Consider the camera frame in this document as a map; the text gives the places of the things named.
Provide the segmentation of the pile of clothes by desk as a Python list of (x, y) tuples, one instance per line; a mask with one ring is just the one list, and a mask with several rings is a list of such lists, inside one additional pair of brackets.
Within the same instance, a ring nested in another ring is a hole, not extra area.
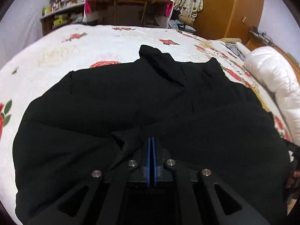
[(189, 18), (181, 14), (179, 10), (172, 11), (172, 15), (168, 22), (168, 29), (175, 29), (183, 32), (187, 32), (190, 34), (195, 34), (196, 30), (193, 27), (193, 21)]

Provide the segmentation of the large black coat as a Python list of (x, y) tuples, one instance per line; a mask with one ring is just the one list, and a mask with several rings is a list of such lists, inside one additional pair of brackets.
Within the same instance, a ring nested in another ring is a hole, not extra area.
[[(273, 115), (219, 62), (177, 62), (143, 45), (140, 58), (70, 72), (24, 113), (13, 143), (23, 224), (216, 223), (190, 172), (210, 169), (270, 224), (287, 213), (289, 154)], [(141, 149), (151, 140), (149, 187)], [(170, 157), (154, 183), (152, 137)]]

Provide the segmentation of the floral rose bed blanket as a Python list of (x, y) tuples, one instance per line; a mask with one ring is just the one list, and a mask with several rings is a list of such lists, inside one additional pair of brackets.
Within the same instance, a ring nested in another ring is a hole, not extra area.
[(280, 136), (291, 140), (274, 99), (224, 42), (174, 29), (68, 25), (26, 47), (1, 69), (1, 204), (16, 224), (19, 219), (15, 214), (17, 188), (12, 147), (29, 103), (70, 71), (137, 60), (141, 45), (168, 52), (180, 62), (216, 58), (231, 81), (255, 92), (263, 108), (273, 113)]

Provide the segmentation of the wooden wardrobe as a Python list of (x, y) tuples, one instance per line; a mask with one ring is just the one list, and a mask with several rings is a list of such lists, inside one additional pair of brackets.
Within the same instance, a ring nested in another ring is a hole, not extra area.
[(249, 28), (260, 22), (264, 0), (203, 0), (203, 10), (193, 23), (196, 35), (205, 39), (249, 39)]

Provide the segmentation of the wooden desk with pink sides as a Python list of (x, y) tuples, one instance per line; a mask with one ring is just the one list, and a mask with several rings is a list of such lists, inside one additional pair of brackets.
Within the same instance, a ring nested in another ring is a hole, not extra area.
[(172, 0), (85, 0), (83, 22), (166, 29), (172, 11)]

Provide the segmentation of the wooden headboard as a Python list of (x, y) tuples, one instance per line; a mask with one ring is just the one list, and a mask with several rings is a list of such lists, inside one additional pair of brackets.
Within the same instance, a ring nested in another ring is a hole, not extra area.
[(297, 60), (291, 54), (285, 52), (283, 49), (277, 46), (273, 42), (271, 37), (269, 37), (266, 33), (260, 32), (256, 27), (250, 27), (248, 32), (249, 32), (249, 38), (246, 43), (246, 47), (250, 51), (253, 51), (254, 49), (263, 46), (271, 46), (275, 50), (277, 50), (290, 63), (290, 65), (294, 69), (299, 70), (299, 63), (297, 62)]

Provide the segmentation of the low shelf with clutter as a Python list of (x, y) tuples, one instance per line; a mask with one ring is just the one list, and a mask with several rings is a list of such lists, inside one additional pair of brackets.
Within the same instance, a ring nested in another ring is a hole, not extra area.
[(76, 3), (48, 13), (40, 18), (43, 36), (69, 24), (82, 24), (84, 2)]

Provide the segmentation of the white folded duvet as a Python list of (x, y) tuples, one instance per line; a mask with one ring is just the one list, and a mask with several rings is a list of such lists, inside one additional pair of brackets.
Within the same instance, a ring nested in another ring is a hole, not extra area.
[(246, 55), (244, 67), (274, 95), (294, 144), (299, 145), (299, 83), (289, 62), (271, 46)]

